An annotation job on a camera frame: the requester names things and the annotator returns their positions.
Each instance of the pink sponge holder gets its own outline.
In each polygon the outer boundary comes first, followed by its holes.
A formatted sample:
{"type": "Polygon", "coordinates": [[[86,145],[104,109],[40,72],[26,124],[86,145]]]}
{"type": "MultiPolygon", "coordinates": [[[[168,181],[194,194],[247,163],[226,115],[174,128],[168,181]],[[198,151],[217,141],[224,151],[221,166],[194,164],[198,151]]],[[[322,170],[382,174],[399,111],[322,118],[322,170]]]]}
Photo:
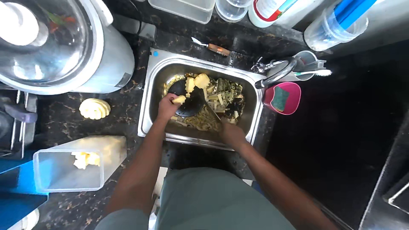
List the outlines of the pink sponge holder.
{"type": "Polygon", "coordinates": [[[283,82],[265,91],[263,104],[265,104],[269,109],[276,111],[277,113],[280,113],[283,115],[291,115],[297,110],[298,105],[300,104],[300,99],[301,99],[300,86],[294,82],[283,82]],[[277,86],[290,93],[290,95],[287,98],[287,102],[285,104],[284,111],[282,112],[276,110],[271,105],[271,102],[274,99],[275,88],[277,86]]]}

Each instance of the hand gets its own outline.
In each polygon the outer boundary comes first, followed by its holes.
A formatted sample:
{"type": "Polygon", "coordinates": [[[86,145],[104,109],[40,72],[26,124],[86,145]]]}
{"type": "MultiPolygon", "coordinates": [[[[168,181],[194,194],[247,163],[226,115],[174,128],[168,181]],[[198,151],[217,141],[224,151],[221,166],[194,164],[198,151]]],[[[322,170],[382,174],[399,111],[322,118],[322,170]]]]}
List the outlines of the hand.
{"type": "Polygon", "coordinates": [[[166,120],[168,121],[172,116],[175,115],[180,104],[173,104],[172,100],[178,96],[173,93],[166,94],[162,100],[159,102],[159,110],[157,114],[157,120],[166,120]]]}
{"type": "Polygon", "coordinates": [[[246,140],[246,135],[240,127],[229,123],[225,118],[222,118],[222,124],[223,131],[220,135],[223,142],[230,145],[232,149],[239,152],[244,145],[249,144],[246,140]]]}

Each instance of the sink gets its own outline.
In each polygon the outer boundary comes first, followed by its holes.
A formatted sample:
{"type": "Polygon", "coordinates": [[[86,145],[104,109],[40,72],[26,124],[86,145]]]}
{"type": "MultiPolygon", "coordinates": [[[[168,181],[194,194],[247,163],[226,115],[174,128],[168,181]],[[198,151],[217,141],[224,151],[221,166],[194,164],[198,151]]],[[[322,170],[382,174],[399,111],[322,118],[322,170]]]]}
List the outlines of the sink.
{"type": "MultiPolygon", "coordinates": [[[[146,136],[157,117],[164,83],[169,83],[175,75],[184,75],[187,72],[205,73],[211,78],[223,78],[243,86],[245,107],[237,125],[245,132],[247,141],[254,143],[263,108],[264,93],[264,90],[256,89],[254,84],[258,80],[265,79],[265,76],[168,51],[151,48],[151,53],[139,115],[138,136],[146,136]]],[[[231,150],[221,142],[218,135],[212,132],[182,127],[172,122],[167,124],[165,132],[167,141],[231,150]]]]}

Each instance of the wooden knife handle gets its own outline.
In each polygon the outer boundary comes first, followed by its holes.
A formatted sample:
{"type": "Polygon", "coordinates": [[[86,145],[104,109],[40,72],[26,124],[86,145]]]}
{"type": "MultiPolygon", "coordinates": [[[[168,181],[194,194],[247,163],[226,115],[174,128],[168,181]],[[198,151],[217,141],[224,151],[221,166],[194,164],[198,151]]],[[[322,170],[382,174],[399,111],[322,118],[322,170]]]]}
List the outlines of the wooden knife handle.
{"type": "Polygon", "coordinates": [[[229,50],[227,50],[227,49],[225,49],[225,48],[222,48],[222,47],[220,47],[220,46],[214,45],[214,44],[209,44],[209,45],[207,46],[207,48],[208,48],[209,50],[213,51],[213,52],[216,52],[216,53],[221,54],[221,55],[224,55],[224,56],[229,56],[229,55],[230,55],[230,51],[229,51],[229,50]]]}

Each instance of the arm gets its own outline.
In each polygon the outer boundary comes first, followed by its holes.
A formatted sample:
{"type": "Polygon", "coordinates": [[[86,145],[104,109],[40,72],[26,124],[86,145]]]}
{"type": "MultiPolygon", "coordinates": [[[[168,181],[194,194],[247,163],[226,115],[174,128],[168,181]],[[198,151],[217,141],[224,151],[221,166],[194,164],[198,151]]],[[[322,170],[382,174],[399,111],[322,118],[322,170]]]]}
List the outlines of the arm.
{"type": "Polygon", "coordinates": [[[337,230],[305,193],[246,141],[242,129],[223,122],[222,138],[247,161],[269,201],[296,229],[337,230]]]}
{"type": "Polygon", "coordinates": [[[121,174],[106,207],[106,214],[124,208],[142,210],[147,215],[151,213],[152,192],[162,160],[165,126],[178,109],[178,105],[171,102],[176,97],[169,93],[160,101],[158,116],[131,164],[121,174]]]}

